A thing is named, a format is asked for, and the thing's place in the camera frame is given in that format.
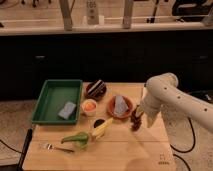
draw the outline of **dark cabinet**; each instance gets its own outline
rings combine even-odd
[[[0,99],[37,98],[46,79],[145,82],[173,72],[183,90],[212,89],[213,31],[0,37]]]

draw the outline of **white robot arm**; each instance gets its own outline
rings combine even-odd
[[[183,111],[213,133],[213,105],[188,95],[176,87],[178,79],[172,73],[154,76],[146,82],[140,108],[154,120],[163,103]]]

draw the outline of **toy banana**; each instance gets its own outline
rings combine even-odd
[[[95,139],[99,139],[101,136],[104,135],[106,128],[112,124],[113,118],[107,119],[104,123],[99,125],[94,129],[92,132],[92,137],[95,137]]]

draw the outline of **red plate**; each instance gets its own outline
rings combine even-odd
[[[124,118],[128,118],[131,116],[132,114],[132,110],[133,110],[133,104],[132,102],[127,98],[122,96],[123,99],[125,100],[127,106],[129,107],[129,109],[122,115],[116,115],[114,114],[114,108],[115,108],[115,96],[108,102],[107,104],[107,112],[114,118],[117,119],[124,119]]]

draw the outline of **fork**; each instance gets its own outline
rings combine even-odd
[[[48,150],[53,150],[53,149],[54,150],[60,150],[60,151],[66,152],[66,153],[74,153],[75,152],[74,150],[71,150],[71,149],[54,147],[52,144],[49,144],[49,143],[43,144],[43,148],[48,149]]]

